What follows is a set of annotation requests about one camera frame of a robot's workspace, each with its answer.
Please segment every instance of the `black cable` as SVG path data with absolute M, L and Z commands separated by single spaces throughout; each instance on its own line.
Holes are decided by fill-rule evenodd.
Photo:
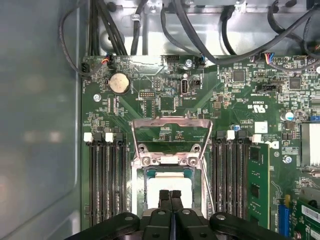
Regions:
M 99 5 L 101 7 L 101 11 L 103 12 L 107 22 L 109 23 L 111 32 L 113 33 L 115 40 L 117 42 L 117 45 L 121 51 L 121 55 L 125 55 L 125 56 L 128 55 L 125 44 L 122 41 L 120 32 L 119 32 L 117 25 L 115 24 L 115 21 L 113 20 L 111 14 L 107 8 L 107 5 L 105 4 L 104 0 L 97 0 L 97 1 L 99 2 Z
M 187 14 L 184 11 L 183 5 L 181 3 L 181 0 L 174 0 L 175 4 L 175 10 L 176 10 L 176 15 L 178 16 L 183 29 L 185 30 L 186 34 L 192 41 L 192 43 L 198 48 L 198 50 L 206 57 L 208 58 L 209 61 L 211 61 L 213 64 L 217 65 L 227 65 L 227 64 L 233 64 L 236 62 L 240 62 L 244 59 L 247 59 L 249 57 L 252 57 L 254 55 L 257 55 L 259 53 L 262 53 L 277 43 L 279 43 L 281 40 L 283 40 L 288 34 L 292 33 L 293 30 L 295 30 L 298 26 L 300 26 L 304 21 L 306 21 L 308 18 L 313 16 L 318 8 L 313 7 L 310 9 L 307 13 L 305 13 L 302 17 L 300 17 L 297 21 L 295 21 L 290 27 L 288 27 L 284 32 L 282 32 L 280 35 L 276 36 L 274 39 L 270 40 L 269 42 L 263 44 L 262 46 L 249 51 L 245 54 L 238 55 L 235 57 L 228 57 L 228 58 L 215 58 L 206 48 L 206 46 L 203 44 L 201 39 L 199 38 L 197 32 L 193 28 L 192 24 L 190 23 L 190 20 L 188 19 Z
M 89 30 L 88 30 L 88 55 L 94 56 L 94 6 L 95 0 L 90 0 L 89 6 Z
M 310 17 L 305 24 L 304 30 L 303 30 L 303 47 L 304 50 L 306 51 L 306 53 L 316 59 L 320 58 L 320 54 L 316 54 L 313 53 L 309 50 L 308 45 L 307 45 L 307 36 L 308 36 L 308 32 L 309 32 L 309 27 L 310 27 L 310 23 L 311 23 L 312 17 Z
M 226 50 L 231 55 L 237 55 L 237 54 L 230 45 L 228 35 L 227 35 L 227 26 L 228 26 L 228 20 L 232 17 L 232 14 L 235 11 L 235 9 L 236 7 L 234 5 L 225 6 L 220 16 L 222 41 Z
M 83 0 L 78 2 L 78 4 L 76 4 L 76 6 L 74 8 L 72 8 L 71 10 L 69 10 L 59 21 L 59 27 L 58 27 L 58 35 L 59 35 L 59 40 L 62 46 L 62 50 L 63 53 L 65 55 L 66 60 L 68 61 L 68 63 L 70 64 L 70 66 L 73 68 L 73 70 L 75 70 L 78 74 L 81 74 L 82 76 L 85 77 L 91 77 L 92 75 L 94 75 L 95 73 L 97 73 L 99 71 L 99 69 L 102 67 L 102 63 L 99 63 L 91 72 L 83 72 L 80 69 L 78 69 L 76 67 L 76 65 L 74 64 L 74 62 L 72 61 L 68 50 L 67 50 L 67 46 L 66 46 L 66 42 L 65 42 L 65 36 L 64 36 L 64 24 L 65 21 L 67 19 L 67 17 L 73 13 L 76 9 L 80 8 L 82 5 L 86 4 L 87 0 Z
M 279 25 L 279 23 L 276 21 L 274 13 L 277 13 L 277 4 L 279 3 L 279 0 L 275 0 L 272 5 L 269 7 L 268 13 L 267 13 L 267 19 L 270 27 L 273 31 L 275 31 L 277 34 L 281 34 L 285 31 L 285 29 Z M 305 53 L 304 51 L 304 41 L 301 37 L 296 35 L 295 33 L 289 33 L 286 36 L 288 39 L 291 39 L 295 41 L 301 48 L 301 53 Z
M 144 6 L 148 0 L 141 0 L 138 7 L 136 8 L 135 14 L 141 15 Z M 138 43 L 139 43 L 139 36 L 140 36 L 140 22 L 139 21 L 134 21 L 133 23 L 133 40 L 131 44 L 131 55 L 137 55 L 138 51 Z
M 118 42 L 117 42 L 117 40 L 116 40 L 112 30 L 111 30 L 111 27 L 110 27 L 110 25 L 108 23 L 108 20 L 107 20 L 106 16 L 104 15 L 104 12 L 101 9 L 99 1 L 96 1 L 95 5 L 96 5 L 98 13 L 99 13 L 99 15 L 100 15 L 100 17 L 102 19 L 102 22 L 104 24 L 105 30 L 108 33 L 108 36 L 109 36 L 109 39 L 110 39 L 110 42 L 112 44 L 112 47 L 113 47 L 113 50 L 114 50 L 115 54 L 122 55 L 122 53 L 120 51 L 120 48 L 118 46 Z
M 99 19 L 98 19 L 98 9 L 96 6 L 96 0 L 93 0 L 93 20 L 92 20 L 92 28 L 93 28 L 93 55 L 99 56 L 100 55 L 100 45 L 99 45 Z
M 186 51 L 187 53 L 201 57 L 202 55 L 191 50 L 190 48 L 187 48 L 186 46 L 182 45 L 180 42 L 174 39 L 174 37 L 168 32 L 167 27 L 166 27 L 166 14 L 165 14 L 165 8 L 163 7 L 161 12 L 160 12 L 160 19 L 161 19 L 161 26 L 162 26 L 162 31 L 165 35 L 165 37 L 169 40 L 170 43 L 175 45 L 176 47 Z

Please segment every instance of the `wire bundle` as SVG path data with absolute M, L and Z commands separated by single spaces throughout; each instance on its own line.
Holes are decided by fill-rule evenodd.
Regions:
M 265 61 L 266 61 L 266 64 L 270 64 L 272 62 L 272 59 L 274 58 L 274 53 L 265 53 L 264 56 L 265 56 Z

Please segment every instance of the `ram slot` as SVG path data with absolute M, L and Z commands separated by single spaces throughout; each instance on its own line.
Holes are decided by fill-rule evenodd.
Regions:
M 227 198 L 226 198 L 226 204 L 227 204 L 227 213 L 233 214 L 233 206 L 234 206 L 234 194 L 233 194 L 233 170 L 234 170 L 234 145 L 232 141 L 227 142 L 227 168 L 226 168 L 226 178 L 227 178 Z
M 223 195 L 223 143 L 221 140 L 213 140 L 213 158 L 212 158 L 212 194 L 215 202 L 215 211 L 222 212 L 222 195 Z
M 118 164 L 119 164 L 119 213 L 124 213 L 127 211 L 126 208 L 126 187 L 127 187 L 127 151 L 124 141 L 118 141 Z
M 233 142 L 233 156 L 232 156 L 232 214 L 238 216 L 238 201 L 239 201 L 239 189 L 238 189 L 238 178 L 239 178 L 239 167 L 238 167 L 238 144 Z
M 97 223 L 97 163 L 97 147 L 95 143 L 92 143 L 89 145 L 90 226 Z
M 246 161 L 249 154 L 249 145 L 243 140 L 239 140 L 236 144 L 236 191 L 237 191 L 237 211 L 236 216 L 239 218 L 246 217 L 247 202 L 247 183 L 246 183 Z
M 229 179 L 228 179 L 228 169 L 229 169 L 229 144 L 224 143 L 222 148 L 222 206 L 223 212 L 228 212 L 228 197 L 229 197 Z
M 101 147 L 102 159 L 101 159 L 101 220 L 108 219 L 108 154 L 106 143 Z
M 109 217 L 117 214 L 117 142 L 108 147 Z

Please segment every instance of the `gray metal panel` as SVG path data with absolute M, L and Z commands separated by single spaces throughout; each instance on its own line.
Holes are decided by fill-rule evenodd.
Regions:
M 267 41 L 272 40 L 277 34 L 270 28 L 267 21 L 268 6 L 274 0 L 185 0 L 185 3 L 191 4 L 188 8 L 188 17 L 197 31 L 203 43 L 213 55 L 224 55 L 226 50 L 221 43 L 220 14 L 224 5 L 235 5 L 236 11 L 228 22 L 228 37 L 231 46 L 238 54 L 246 53 L 253 50 Z M 131 15 L 136 11 L 140 1 L 135 0 L 118 0 L 118 10 L 112 14 L 119 31 L 124 35 L 125 47 L 130 52 L 133 40 L 133 21 Z M 168 5 L 170 0 L 149 0 L 144 8 L 144 14 L 141 20 L 140 39 L 138 45 L 138 55 L 162 55 L 162 54 L 186 54 L 172 45 L 162 33 L 160 22 L 160 10 L 162 3 Z M 276 20 L 287 28 L 306 11 L 306 0 L 298 1 L 297 5 L 292 8 L 284 7 L 287 1 L 279 1 L 279 12 L 275 14 Z M 195 8 L 196 5 L 205 5 L 204 8 Z M 150 6 L 156 6 L 155 11 L 150 10 Z M 315 24 L 318 17 L 315 17 L 310 36 L 313 33 L 320 34 L 320 25 Z M 180 21 L 173 13 L 166 14 L 166 25 L 169 33 L 180 43 L 197 51 L 192 45 L 188 36 L 185 34 Z M 302 37 L 304 26 L 300 26 L 294 32 Z M 105 51 L 112 50 L 111 42 L 108 40 L 108 34 L 103 24 L 100 24 L 100 44 L 102 55 Z M 285 38 L 272 49 L 279 55 L 298 54 L 300 53 L 297 44 Z
M 62 239 L 80 230 L 79 88 L 58 41 L 59 19 L 75 3 L 0 2 L 0 239 Z M 65 27 L 72 56 L 77 21 L 85 34 L 76 13 Z

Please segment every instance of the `cable connector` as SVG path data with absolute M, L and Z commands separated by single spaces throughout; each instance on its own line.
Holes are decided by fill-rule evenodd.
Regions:
M 234 13 L 235 9 L 236 7 L 234 5 L 224 6 L 220 16 L 220 20 L 221 21 L 229 20 L 232 17 L 232 14 Z

